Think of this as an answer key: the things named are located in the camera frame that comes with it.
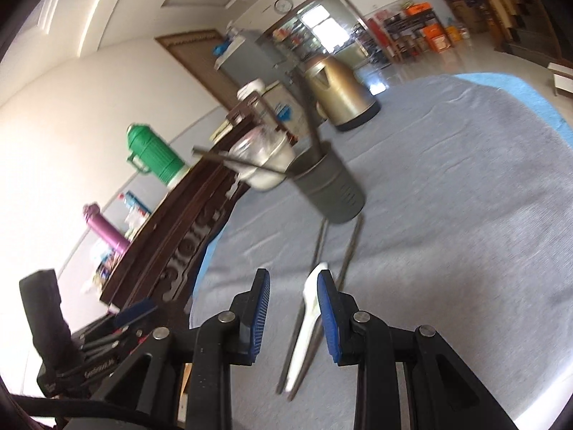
tiled floor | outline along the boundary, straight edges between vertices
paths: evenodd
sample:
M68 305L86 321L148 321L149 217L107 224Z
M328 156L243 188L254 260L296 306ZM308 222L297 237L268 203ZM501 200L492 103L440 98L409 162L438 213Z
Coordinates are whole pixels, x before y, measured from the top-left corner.
M573 127L573 99L555 96L551 73L525 59L495 51L488 33L473 34L471 39L458 42L456 48L442 53L426 51L417 61L409 59L382 69L368 65L360 69L359 76L369 85L391 86L435 74L477 72L507 73L523 79L549 100Z

white spoon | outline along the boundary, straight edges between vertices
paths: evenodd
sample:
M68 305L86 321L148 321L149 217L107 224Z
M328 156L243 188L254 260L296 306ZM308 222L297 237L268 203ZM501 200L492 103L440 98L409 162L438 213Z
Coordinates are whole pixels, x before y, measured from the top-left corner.
M316 283L319 273L322 270L328 270L328 264L325 262L320 263L308 275L307 280L304 282L303 299L304 299L304 318L303 324L300 327L299 336L294 346L290 366L286 375L285 391L290 393L296 382L296 377L299 376L300 370L303 368L304 358L308 351L312 330L316 321L320 317L319 299L316 294Z

purple water bottle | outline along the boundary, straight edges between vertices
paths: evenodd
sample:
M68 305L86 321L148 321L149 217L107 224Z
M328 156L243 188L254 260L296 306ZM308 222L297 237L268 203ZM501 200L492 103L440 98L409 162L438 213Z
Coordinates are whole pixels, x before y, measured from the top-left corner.
M114 225L101 214L100 206L96 203L84 205L84 218L88 226L116 252L123 255L130 246L130 241L124 238Z

gold electric kettle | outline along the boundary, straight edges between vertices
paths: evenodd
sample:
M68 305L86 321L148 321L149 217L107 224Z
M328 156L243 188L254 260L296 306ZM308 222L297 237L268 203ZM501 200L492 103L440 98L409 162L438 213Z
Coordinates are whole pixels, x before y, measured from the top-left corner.
M332 56L313 56L306 64L305 78L320 107L338 130L354 129L380 111L380 104L358 82L354 72Z

black strap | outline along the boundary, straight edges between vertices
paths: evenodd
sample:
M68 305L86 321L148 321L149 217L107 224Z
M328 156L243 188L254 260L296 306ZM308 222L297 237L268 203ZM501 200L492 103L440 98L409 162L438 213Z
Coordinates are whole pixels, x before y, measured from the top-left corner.
M103 401L88 399L46 399L11 395L25 412L34 417L95 417L113 419L144 426L150 430L180 430L179 427L161 422L140 411L122 408Z

